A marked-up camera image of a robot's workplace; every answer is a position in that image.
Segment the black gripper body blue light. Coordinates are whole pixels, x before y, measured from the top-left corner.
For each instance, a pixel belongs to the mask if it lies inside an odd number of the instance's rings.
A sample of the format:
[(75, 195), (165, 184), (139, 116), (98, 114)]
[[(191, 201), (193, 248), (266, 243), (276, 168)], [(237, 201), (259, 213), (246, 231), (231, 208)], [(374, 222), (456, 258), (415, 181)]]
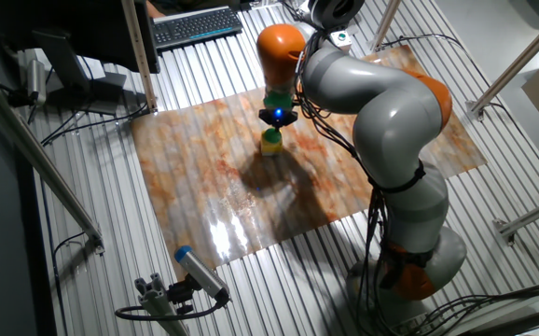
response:
[(269, 126), (280, 129), (297, 121), (297, 112), (282, 108), (260, 109), (258, 116)]

